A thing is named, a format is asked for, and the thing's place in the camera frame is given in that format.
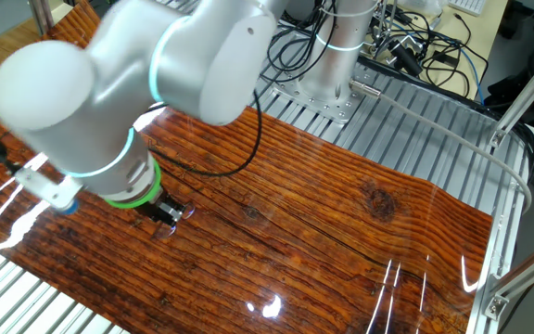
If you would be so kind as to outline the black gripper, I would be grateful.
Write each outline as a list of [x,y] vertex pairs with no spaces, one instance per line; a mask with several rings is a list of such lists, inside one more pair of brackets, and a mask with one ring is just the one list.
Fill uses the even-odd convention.
[[134,210],[152,221],[176,227],[176,224],[183,218],[185,206],[174,202],[170,195],[160,190],[152,199],[135,207]]

